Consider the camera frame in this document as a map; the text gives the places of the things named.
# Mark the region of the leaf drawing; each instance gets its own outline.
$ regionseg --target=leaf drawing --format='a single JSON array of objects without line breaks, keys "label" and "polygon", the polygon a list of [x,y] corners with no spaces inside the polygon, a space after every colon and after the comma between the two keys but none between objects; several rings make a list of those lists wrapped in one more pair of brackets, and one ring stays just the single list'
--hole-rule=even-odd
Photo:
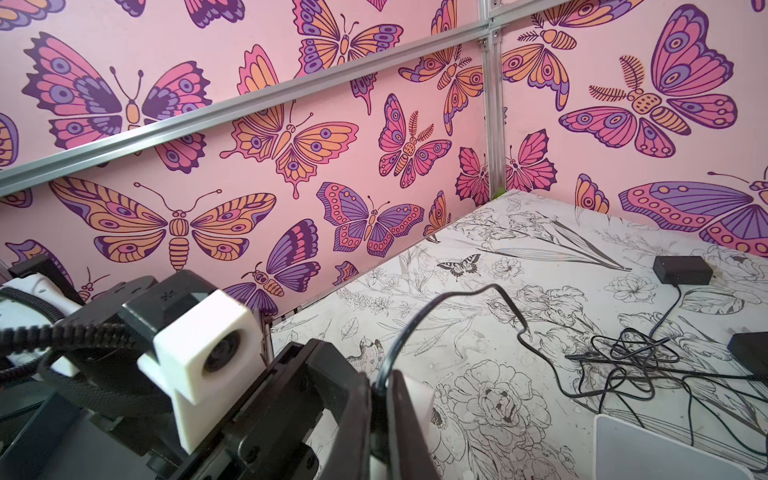
[{"label": "leaf drawing", "polygon": [[359,324],[357,322],[357,317],[351,319],[349,322],[342,325],[341,339],[346,340],[351,336],[355,336],[357,334],[358,327],[359,327]]},{"label": "leaf drawing", "polygon": [[744,300],[736,298],[730,290],[702,286],[688,290],[680,308],[709,315],[730,315],[744,308]]}]

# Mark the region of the power adapter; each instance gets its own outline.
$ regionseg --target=power adapter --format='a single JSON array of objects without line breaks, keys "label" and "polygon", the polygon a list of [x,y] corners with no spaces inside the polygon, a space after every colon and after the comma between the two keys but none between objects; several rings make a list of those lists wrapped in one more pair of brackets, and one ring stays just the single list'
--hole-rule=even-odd
[{"label": "power adapter", "polygon": [[673,285],[709,285],[712,278],[712,267],[702,257],[656,257],[654,272]]}]

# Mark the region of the pink butterfly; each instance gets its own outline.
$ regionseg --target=pink butterfly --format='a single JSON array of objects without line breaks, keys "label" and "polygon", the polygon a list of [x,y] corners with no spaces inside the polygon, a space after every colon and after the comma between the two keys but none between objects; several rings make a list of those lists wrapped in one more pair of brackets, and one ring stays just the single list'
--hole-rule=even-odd
[{"label": "pink butterfly", "polygon": [[547,154],[546,129],[529,134],[520,144],[517,159],[512,157],[512,146],[509,146],[509,161],[507,163],[507,190],[523,190],[529,192],[536,188],[549,190],[552,184],[556,184],[554,176],[557,170]]},{"label": "pink butterfly", "polygon": [[[50,132],[56,136],[55,145],[73,148],[100,140],[122,131],[123,109],[118,97],[101,75],[69,45],[41,32],[33,38],[34,47],[24,53],[35,60],[37,73],[27,74],[29,83],[22,93],[39,100],[38,108],[50,110],[57,117],[51,120]],[[139,127],[141,115],[136,97],[144,73],[138,72],[136,95],[128,96],[117,78],[114,67],[109,68],[118,87],[128,98],[125,117],[128,130]],[[205,87],[210,82],[194,61],[185,61],[167,71],[150,89],[141,105],[144,124],[175,117],[210,105]],[[168,170],[189,174],[205,156],[205,135],[191,134],[157,145],[154,149]]]},{"label": "pink butterfly", "polygon": [[[456,28],[456,16],[456,0],[443,0],[432,20],[432,35]],[[450,85],[442,108],[442,121],[449,136],[453,135],[453,116],[469,105],[470,97],[482,94],[482,66],[464,68],[470,63],[472,57],[462,58],[462,46],[456,45],[421,57],[414,68],[398,70],[401,77],[416,83],[431,80],[442,72],[437,88],[442,90]]]},{"label": "pink butterfly", "polygon": [[402,115],[402,107],[395,94],[389,94],[384,104],[384,128],[379,135],[379,148],[385,154],[379,160],[379,173],[386,177],[395,169],[400,177],[400,188],[409,187],[416,179],[416,174],[426,175],[438,158],[444,157],[451,149],[447,140],[433,140],[416,148],[416,145],[432,136],[435,125],[430,124],[419,132],[419,111],[414,111],[408,122],[410,138],[406,142],[406,120]]},{"label": "pink butterfly", "polygon": [[464,147],[459,149],[458,159],[462,166],[462,172],[456,179],[456,194],[462,200],[472,198],[475,201],[476,207],[488,203],[491,200],[489,193],[491,185],[488,179],[488,167],[485,165],[485,162],[481,166],[480,159],[478,159],[475,151]]},{"label": "pink butterfly", "polygon": [[[131,17],[144,13],[147,0],[115,0]],[[231,23],[245,18],[243,0],[184,0],[192,22],[205,28],[217,18],[225,18]]]},{"label": "pink butterfly", "polygon": [[[350,40],[349,35],[358,22],[352,23],[349,31],[346,31],[346,17],[341,15],[344,19],[344,29],[340,30],[325,0],[293,0],[293,5],[293,23],[299,35],[309,37],[301,41],[301,69],[296,74],[297,77],[385,51],[400,41],[403,32],[400,25],[375,25]],[[371,115],[371,90],[374,81],[376,74],[372,73],[349,83],[355,98],[362,97],[366,101],[368,115]]]},{"label": "pink butterfly", "polygon": [[[670,16],[656,43],[650,76],[660,93],[673,97],[667,99],[672,108],[661,105],[659,95],[641,88],[645,78],[643,64],[631,55],[620,59],[629,93],[592,85],[590,94],[600,101],[627,99],[635,113],[649,114],[653,122],[680,135],[691,132],[683,117],[708,128],[730,127],[737,118],[733,99],[728,95],[704,94],[733,76],[733,63],[706,45],[708,25],[704,12],[693,5],[683,5]],[[628,144],[637,132],[634,147],[640,153],[657,158],[675,154],[672,140],[659,127],[644,117],[638,122],[625,108],[584,108],[563,115],[560,124],[569,131],[592,134],[612,148]]]},{"label": "pink butterfly", "polygon": [[317,198],[326,208],[325,219],[337,227],[333,241],[336,252],[353,252],[367,241],[369,255],[385,257],[396,237],[408,235],[411,227],[424,220],[424,209],[413,204],[395,205],[381,213],[381,207],[371,204],[369,213],[362,197],[342,184],[324,183]]}]

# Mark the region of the butterfly antenna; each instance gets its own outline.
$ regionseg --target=butterfly antenna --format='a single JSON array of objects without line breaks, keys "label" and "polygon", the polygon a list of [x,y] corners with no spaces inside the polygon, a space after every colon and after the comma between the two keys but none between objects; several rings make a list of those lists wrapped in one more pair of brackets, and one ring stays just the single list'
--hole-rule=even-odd
[{"label": "butterfly antenna", "polygon": [[192,206],[192,208],[190,208],[189,210],[185,210],[185,211],[184,211],[184,213],[186,213],[186,212],[191,212],[192,210],[194,210],[194,208],[197,206],[197,202],[199,202],[199,201],[200,201],[200,198],[203,198],[203,197],[207,197],[208,195],[213,195],[213,194],[220,194],[220,193],[221,193],[221,189],[218,189],[218,190],[214,190],[214,191],[212,191],[212,192],[208,192],[208,193],[207,193],[207,194],[205,194],[205,195],[200,195],[200,196],[197,198],[197,200],[195,200],[195,201],[194,201],[194,205]]},{"label": "butterfly antenna", "polygon": [[717,175],[717,176],[719,176],[719,177],[731,177],[731,178],[735,178],[735,179],[737,179],[737,180],[741,180],[741,181],[742,181],[742,182],[744,182],[745,184],[748,184],[748,183],[749,183],[748,181],[744,180],[742,177],[737,177],[736,175],[729,175],[729,174],[716,174],[715,172],[707,172],[707,175]]}]

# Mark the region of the white plastic object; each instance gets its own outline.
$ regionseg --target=white plastic object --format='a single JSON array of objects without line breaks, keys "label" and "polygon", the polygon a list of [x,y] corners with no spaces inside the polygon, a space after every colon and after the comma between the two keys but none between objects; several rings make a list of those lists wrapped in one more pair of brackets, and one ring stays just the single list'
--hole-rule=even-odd
[{"label": "white plastic object", "polygon": [[[68,316],[80,309],[80,305],[73,302],[58,289],[55,283],[41,273],[33,273],[24,278],[14,278],[5,282],[3,286],[10,286],[16,290],[34,295],[41,300],[45,300],[52,306],[58,308],[65,316]],[[0,328],[18,328],[20,326],[45,326],[51,325],[51,322],[41,313],[22,305],[19,302],[0,297]],[[42,356],[43,351],[24,352],[9,355],[8,359],[14,365],[24,365],[32,360]],[[75,376],[80,370],[72,365],[65,357],[56,360],[52,366],[53,370],[66,376]]]},{"label": "white plastic object", "polygon": [[[210,352],[234,331],[240,334],[235,355],[222,369],[205,372]],[[265,370],[262,339],[250,309],[216,290],[154,337],[157,357],[139,357],[139,370],[170,396],[184,450],[192,453]]]},{"label": "white plastic object", "polygon": [[743,465],[608,415],[594,418],[594,480],[754,480]]}]

